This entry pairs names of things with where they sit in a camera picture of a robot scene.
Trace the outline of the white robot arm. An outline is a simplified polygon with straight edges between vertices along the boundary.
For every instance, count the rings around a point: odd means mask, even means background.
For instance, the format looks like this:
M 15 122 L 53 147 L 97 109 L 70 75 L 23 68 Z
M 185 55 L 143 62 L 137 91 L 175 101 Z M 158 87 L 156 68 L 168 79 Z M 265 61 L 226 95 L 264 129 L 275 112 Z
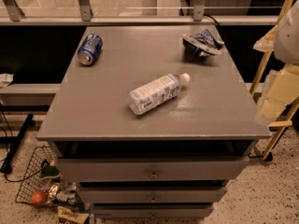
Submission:
M 299 1 L 294 3 L 278 24 L 274 54 L 284 63 L 299 64 Z

